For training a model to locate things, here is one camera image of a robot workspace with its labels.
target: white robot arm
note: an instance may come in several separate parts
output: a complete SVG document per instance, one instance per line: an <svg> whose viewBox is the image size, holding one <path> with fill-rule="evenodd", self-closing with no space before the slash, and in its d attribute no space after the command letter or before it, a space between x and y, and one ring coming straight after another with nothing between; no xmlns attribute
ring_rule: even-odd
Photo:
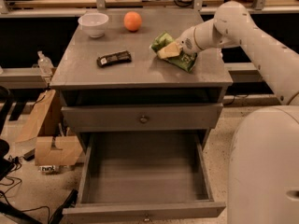
<svg viewBox="0 0 299 224"><path fill-rule="evenodd" d="M186 30L172 46L192 54L232 43L245 51L282 105L251 113L235 131L227 223L297 224L299 55L259 29L237 2L220 6L214 19Z"/></svg>
<svg viewBox="0 0 299 224"><path fill-rule="evenodd" d="M241 4L221 5L214 19L177 39L179 50L187 54L232 44L244 50L282 105L299 105L299 55L259 29Z"/></svg>

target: green snack bag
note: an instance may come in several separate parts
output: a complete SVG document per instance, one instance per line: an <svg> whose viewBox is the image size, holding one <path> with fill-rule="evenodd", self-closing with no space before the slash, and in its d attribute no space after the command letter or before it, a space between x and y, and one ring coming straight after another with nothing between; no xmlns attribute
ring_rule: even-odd
<svg viewBox="0 0 299 224"><path fill-rule="evenodd" d="M175 41L175 39L169 33L163 32L154 39L150 47L157 53L160 49L166 47L173 41ZM179 56L168 57L163 60L176 65L184 71L191 72L192 68L195 65L196 58L197 53L188 55L184 51L182 51Z"/></svg>

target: cardboard box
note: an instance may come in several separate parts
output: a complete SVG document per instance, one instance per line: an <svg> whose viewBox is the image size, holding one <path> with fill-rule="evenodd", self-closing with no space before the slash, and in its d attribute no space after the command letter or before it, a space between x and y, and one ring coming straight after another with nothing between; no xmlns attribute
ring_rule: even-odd
<svg viewBox="0 0 299 224"><path fill-rule="evenodd" d="M74 165L82 153L82 146L74 136L53 136L57 134L62 120L61 104L55 90L40 94L22 127L16 143L36 138L36 165Z"/></svg>

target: drawer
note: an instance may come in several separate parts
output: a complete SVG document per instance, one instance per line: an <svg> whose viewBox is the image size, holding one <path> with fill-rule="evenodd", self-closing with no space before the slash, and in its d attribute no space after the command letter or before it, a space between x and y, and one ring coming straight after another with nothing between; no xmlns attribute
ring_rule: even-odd
<svg viewBox="0 0 299 224"><path fill-rule="evenodd" d="M217 217L190 131L93 133L71 223Z"/></svg>
<svg viewBox="0 0 299 224"><path fill-rule="evenodd" d="M215 128L222 104L97 105L63 107L73 132Z"/></svg>

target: white bottle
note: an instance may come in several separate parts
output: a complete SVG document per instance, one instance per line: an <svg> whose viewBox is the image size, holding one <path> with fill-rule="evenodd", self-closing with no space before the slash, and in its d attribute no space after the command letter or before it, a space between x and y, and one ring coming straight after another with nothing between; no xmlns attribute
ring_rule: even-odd
<svg viewBox="0 0 299 224"><path fill-rule="evenodd" d="M47 76L52 76L53 75L52 68L54 68L54 66L53 66L50 58L45 56L42 51L39 51L37 54L39 57L37 63L40 68L41 74L47 75Z"/></svg>

